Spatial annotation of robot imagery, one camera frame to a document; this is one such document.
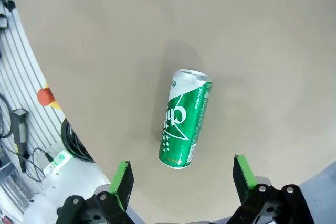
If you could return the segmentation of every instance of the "barcode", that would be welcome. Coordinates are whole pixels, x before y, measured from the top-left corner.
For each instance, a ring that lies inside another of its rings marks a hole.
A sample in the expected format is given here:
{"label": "barcode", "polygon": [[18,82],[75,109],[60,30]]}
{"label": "barcode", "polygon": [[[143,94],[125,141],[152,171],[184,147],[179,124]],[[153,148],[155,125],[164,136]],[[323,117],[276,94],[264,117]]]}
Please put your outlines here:
{"label": "barcode", "polygon": [[193,159],[195,148],[196,148],[196,144],[193,144],[189,152],[187,163],[189,163]]}

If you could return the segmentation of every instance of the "soda can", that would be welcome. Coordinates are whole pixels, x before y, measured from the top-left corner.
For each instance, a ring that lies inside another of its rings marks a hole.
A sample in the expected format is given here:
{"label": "soda can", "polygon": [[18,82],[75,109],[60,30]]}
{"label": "soda can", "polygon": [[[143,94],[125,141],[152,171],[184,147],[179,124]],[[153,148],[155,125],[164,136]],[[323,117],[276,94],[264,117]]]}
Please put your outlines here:
{"label": "soda can", "polygon": [[169,167],[190,164],[211,87],[212,81],[204,73],[188,69],[175,72],[159,150],[159,159]]}

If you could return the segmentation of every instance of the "ribbed metal surface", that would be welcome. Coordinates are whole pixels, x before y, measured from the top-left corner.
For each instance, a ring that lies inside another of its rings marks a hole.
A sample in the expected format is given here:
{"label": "ribbed metal surface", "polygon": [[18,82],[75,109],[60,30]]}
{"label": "ribbed metal surface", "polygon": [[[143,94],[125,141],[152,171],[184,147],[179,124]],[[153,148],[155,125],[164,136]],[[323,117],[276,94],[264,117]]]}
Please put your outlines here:
{"label": "ribbed metal surface", "polygon": [[[12,109],[23,108],[29,112],[28,125],[28,149],[29,153],[34,148],[48,148],[59,142],[61,123],[64,115],[61,111],[49,106],[43,107],[37,101],[37,92],[44,88],[46,80],[37,64],[33,51],[29,45],[22,27],[17,9],[12,13],[0,5],[0,13],[8,18],[8,29],[0,31],[0,93],[9,101]],[[5,122],[5,132],[9,130],[10,120],[7,108],[0,102]],[[3,140],[4,144],[14,150],[14,139],[11,136]],[[7,152],[18,170],[18,158]],[[27,172],[36,177],[34,168],[27,163]],[[41,187],[37,183],[23,175],[26,183],[36,193]]]}

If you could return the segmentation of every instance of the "silver bolt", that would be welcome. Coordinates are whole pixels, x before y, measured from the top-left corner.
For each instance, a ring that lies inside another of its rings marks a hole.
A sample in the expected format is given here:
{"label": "silver bolt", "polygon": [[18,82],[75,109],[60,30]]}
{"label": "silver bolt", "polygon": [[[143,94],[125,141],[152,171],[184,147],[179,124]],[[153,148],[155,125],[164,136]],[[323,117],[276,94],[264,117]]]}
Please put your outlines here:
{"label": "silver bolt", "polygon": [[259,191],[262,192],[262,193],[265,192],[266,191],[266,187],[265,186],[260,186],[259,187]]}
{"label": "silver bolt", "polygon": [[294,189],[293,189],[291,186],[289,186],[289,187],[287,187],[286,191],[287,191],[289,194],[292,194],[292,193],[294,192]]}

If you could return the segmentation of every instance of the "beige table surface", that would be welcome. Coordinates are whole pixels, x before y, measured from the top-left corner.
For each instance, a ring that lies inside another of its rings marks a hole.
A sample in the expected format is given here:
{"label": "beige table surface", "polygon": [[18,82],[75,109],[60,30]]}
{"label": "beige table surface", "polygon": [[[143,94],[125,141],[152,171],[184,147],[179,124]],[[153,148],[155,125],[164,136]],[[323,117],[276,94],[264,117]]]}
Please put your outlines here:
{"label": "beige table surface", "polygon": [[[231,215],[236,153],[278,187],[335,160],[336,0],[15,1],[97,164],[112,178],[131,161],[147,223]],[[179,68],[209,74],[213,91],[194,160],[174,170],[157,156]]]}

